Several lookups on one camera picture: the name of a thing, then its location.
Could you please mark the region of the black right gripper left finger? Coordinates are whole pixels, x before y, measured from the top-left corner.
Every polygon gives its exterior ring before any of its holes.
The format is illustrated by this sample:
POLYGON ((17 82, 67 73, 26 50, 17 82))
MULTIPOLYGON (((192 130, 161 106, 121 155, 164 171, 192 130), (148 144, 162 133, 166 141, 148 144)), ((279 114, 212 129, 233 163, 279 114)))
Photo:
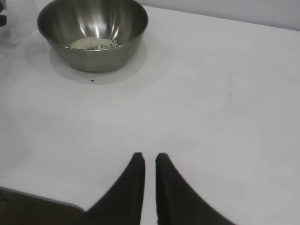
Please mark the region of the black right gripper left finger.
POLYGON ((78 225, 139 225, 143 207, 145 161, 133 154, 126 169, 106 194, 78 220, 78 225))

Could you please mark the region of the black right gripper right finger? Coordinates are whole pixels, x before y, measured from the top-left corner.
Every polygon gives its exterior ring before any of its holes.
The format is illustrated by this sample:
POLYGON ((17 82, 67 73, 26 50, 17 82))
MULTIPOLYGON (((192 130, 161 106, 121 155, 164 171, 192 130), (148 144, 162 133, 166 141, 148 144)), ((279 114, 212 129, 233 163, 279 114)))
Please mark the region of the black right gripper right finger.
POLYGON ((232 225, 184 180, 168 154, 156 158, 156 206, 159 225, 232 225))

